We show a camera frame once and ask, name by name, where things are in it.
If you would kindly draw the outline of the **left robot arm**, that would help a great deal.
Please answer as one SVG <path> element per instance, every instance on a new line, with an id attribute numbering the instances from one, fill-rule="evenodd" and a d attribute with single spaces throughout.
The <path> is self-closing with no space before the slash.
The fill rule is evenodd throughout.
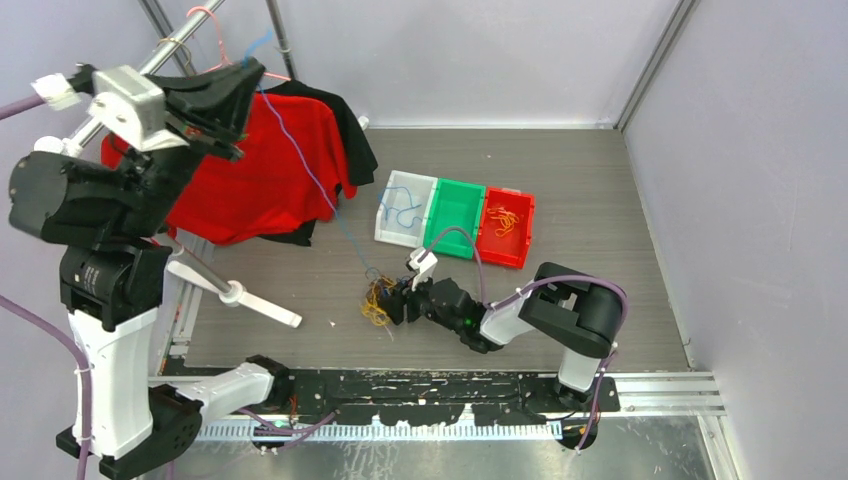
<path id="1" fill-rule="evenodd" d="M 125 141 L 116 168 L 33 151 L 9 180 L 12 227 L 62 245 L 60 300 L 78 364 L 78 410 L 57 446 L 95 455 L 109 479 L 134 479 L 181 456 L 200 429 L 230 413 L 285 409 L 288 369 L 262 355 L 189 387 L 151 386 L 149 347 L 163 300 L 169 243 L 156 243 L 203 160 L 235 161 L 264 75 L 254 58 L 193 77 L 128 66 L 79 66 L 35 81 L 37 102 L 62 110 L 82 95 L 89 115 Z"/>

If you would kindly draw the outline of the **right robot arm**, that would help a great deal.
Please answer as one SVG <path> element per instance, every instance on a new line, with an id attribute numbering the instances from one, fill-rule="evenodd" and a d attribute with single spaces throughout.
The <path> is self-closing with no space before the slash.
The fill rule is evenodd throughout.
<path id="1" fill-rule="evenodd" d="M 533 280 L 493 303 L 474 299 L 451 278 L 419 277 L 377 280 L 366 302 L 381 321 L 400 325 L 426 319 L 480 354 L 500 350 L 531 331 L 544 334 L 563 348 L 555 396 L 571 411 L 592 400 L 629 310 L 618 285 L 552 262 L 541 264 Z"/>

